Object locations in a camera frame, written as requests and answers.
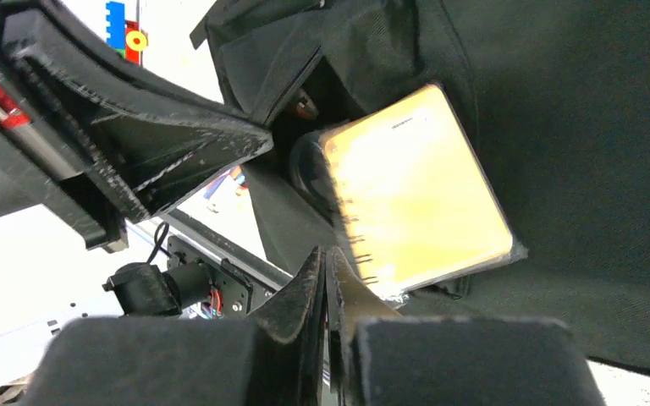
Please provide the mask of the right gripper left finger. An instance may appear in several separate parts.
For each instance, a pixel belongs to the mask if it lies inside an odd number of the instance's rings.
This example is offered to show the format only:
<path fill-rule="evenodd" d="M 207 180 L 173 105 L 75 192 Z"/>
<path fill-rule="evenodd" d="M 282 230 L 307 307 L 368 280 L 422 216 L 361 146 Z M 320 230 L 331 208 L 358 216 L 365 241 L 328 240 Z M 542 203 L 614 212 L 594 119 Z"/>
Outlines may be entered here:
<path fill-rule="evenodd" d="M 90 318 L 69 323 L 26 405 L 318 405 L 324 249 L 241 320 Z"/>

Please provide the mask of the orange snack packet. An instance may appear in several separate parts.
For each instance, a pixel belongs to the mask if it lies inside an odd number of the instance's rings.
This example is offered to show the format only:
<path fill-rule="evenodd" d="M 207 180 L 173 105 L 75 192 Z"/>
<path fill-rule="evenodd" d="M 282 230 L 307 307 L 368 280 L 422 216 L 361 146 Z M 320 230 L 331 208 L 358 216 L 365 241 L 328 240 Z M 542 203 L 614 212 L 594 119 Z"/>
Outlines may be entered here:
<path fill-rule="evenodd" d="M 332 129 L 320 145 L 356 270 L 379 298 L 525 258 L 441 86 Z"/>

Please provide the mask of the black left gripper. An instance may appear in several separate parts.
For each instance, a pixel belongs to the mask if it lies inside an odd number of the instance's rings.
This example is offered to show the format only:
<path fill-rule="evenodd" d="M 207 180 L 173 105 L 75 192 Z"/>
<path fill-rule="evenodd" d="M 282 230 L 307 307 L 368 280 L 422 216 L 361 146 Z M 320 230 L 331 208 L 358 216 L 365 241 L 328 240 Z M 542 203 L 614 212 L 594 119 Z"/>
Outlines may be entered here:
<path fill-rule="evenodd" d="M 45 206 L 89 250 L 169 211 L 271 134 L 124 60 L 58 1 L 0 1 L 0 218 Z"/>

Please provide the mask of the black student backpack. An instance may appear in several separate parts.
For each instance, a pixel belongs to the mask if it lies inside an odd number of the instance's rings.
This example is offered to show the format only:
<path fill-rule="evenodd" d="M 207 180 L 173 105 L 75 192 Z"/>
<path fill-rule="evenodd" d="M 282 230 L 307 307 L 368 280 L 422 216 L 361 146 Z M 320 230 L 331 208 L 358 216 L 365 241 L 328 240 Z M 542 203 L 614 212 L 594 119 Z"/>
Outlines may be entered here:
<path fill-rule="evenodd" d="M 650 372 L 650 1 L 217 1 L 190 39 L 273 133 L 244 165 L 273 264 L 335 241 L 290 181 L 296 141 L 438 82 L 528 256 L 405 312 L 554 317 Z"/>

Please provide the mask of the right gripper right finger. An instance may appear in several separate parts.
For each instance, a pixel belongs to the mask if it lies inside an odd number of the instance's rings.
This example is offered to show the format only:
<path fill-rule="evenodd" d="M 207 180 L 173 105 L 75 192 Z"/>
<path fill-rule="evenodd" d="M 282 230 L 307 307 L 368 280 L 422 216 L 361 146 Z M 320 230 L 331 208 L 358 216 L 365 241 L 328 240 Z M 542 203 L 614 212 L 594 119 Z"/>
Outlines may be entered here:
<path fill-rule="evenodd" d="M 402 316 L 326 252 L 330 385 L 343 405 L 601 405 L 564 324 Z"/>

